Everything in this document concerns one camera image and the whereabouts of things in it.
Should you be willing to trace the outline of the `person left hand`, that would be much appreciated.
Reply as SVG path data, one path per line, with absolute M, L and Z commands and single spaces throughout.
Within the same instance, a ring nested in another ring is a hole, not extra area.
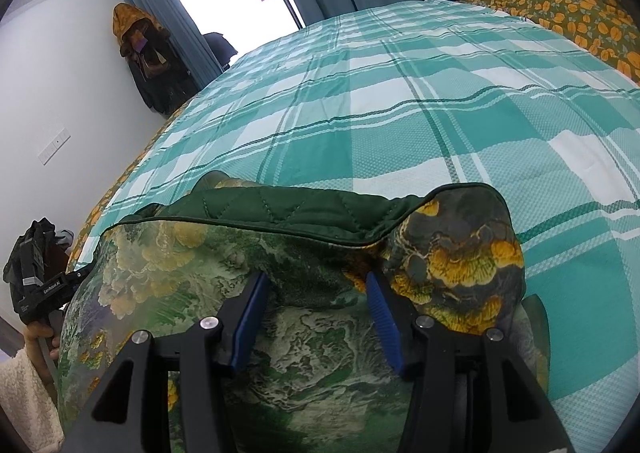
M 25 350 L 30 363 L 35 368 L 44 387 L 53 388 L 54 379 L 50 363 L 58 360 L 60 336 L 47 324 L 32 322 L 26 325 L 24 332 Z

